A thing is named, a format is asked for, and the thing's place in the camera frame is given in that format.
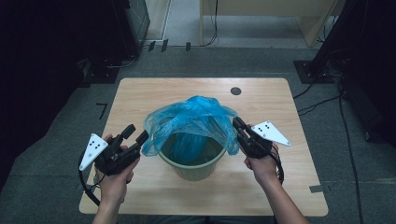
person's left hand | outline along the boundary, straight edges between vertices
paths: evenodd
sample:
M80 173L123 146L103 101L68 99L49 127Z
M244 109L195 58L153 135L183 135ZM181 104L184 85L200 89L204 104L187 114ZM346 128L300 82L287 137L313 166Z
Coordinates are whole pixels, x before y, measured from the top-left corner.
M105 141L113 137L112 134L108 134L105 137ZM127 146L121 146L122 150L127 149ZM134 168L139 163L140 158L131 163L118 175L106 175L96 169L98 180L102 180L99 183L101 190L101 203L110 204L121 204L124 201L127 187L126 185L131 182L134 176Z

gray carpet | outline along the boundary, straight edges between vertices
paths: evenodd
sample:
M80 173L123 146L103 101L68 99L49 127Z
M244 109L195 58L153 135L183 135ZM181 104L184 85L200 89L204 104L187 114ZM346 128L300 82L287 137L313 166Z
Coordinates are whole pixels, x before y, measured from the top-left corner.
M0 195L0 223L90 223L78 211L81 187L78 157L91 133L102 133L118 84L124 77L284 77L293 95L307 88L293 66L312 60L316 49L225 49L168 47L148 52L120 70L116 84L77 89L40 141L20 155ZM295 100L297 109L336 96L336 84L317 84ZM109 104L100 119L103 107ZM361 188L365 223L396 223L396 149L364 140L364 130L348 101L342 102ZM338 100L301 116L319 180L329 206L312 223L359 223L354 175ZM138 223L120 216L119 223Z

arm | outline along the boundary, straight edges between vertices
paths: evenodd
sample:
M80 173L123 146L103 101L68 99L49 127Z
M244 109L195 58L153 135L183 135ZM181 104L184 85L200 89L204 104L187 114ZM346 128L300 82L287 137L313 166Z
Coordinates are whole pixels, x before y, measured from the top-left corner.
M112 137L111 134L106 136L105 140L110 137ZM126 185L132 180L132 177L134 176L133 169L138 163L139 159L134 161L118 175L105 175L104 177L104 174L102 172L98 170L96 171L98 179L102 180L99 183L101 190L101 202L96 216L93 219L93 224L117 223L120 205L124 200L127 190Z
M273 144L273 153L278 147ZM278 223L308 223L288 193L283 189L276 176L276 162L269 156L261 159L245 159L247 168L253 170L257 182L267 196Z

wooden desk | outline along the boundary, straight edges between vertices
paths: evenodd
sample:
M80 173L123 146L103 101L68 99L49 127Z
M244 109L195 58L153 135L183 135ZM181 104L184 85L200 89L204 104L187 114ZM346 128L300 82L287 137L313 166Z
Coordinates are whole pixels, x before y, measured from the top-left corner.
M204 16L214 16L217 0L200 0L200 44ZM313 47L330 16L339 15L345 0L219 0L219 16L295 17L306 45Z
M242 90L232 95L232 87ZM105 127L118 134L130 123L136 132L124 141L131 145L143 130L143 121L152 111L194 95L215 97L239 113L246 122L271 120L291 141L279 145L285 171L284 188L305 216L325 216L328 207L323 193L311 193L319 185L290 88L283 78L125 78L121 81ZM128 185L122 214L270 216L271 207L253 173L244 164L245 156L227 153L214 173L205 180L181 179L159 156L142 156ZM93 171L89 178L92 183ZM96 205L85 195L79 210L96 213Z

blue plastic bag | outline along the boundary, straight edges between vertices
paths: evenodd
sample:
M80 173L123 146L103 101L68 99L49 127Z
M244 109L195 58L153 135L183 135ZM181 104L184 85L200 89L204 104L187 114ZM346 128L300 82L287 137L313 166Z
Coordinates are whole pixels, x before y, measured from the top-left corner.
M162 107L144 121L148 131L148 141L142 153L155 156L172 134L176 135L173 145L173 161L186 163L193 161L205 147L207 138L213 138L230 155L238 152L236 130L231 118L237 113L227 106L220 105L215 98L193 96L187 101Z

